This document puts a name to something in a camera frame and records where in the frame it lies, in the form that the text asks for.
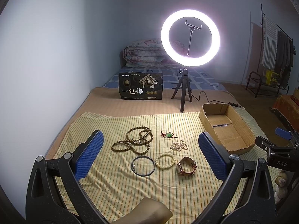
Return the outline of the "gloved right hand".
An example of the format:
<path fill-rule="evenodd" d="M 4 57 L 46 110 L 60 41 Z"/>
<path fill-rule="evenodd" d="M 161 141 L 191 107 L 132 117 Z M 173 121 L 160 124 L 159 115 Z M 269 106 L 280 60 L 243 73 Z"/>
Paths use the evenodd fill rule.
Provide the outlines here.
<path fill-rule="evenodd" d="M 278 176 L 275 179 L 276 190 L 274 193 L 275 203 L 279 203 L 282 199 L 287 196 L 287 184 L 288 184 L 288 176 L 286 171 L 281 170 Z"/>

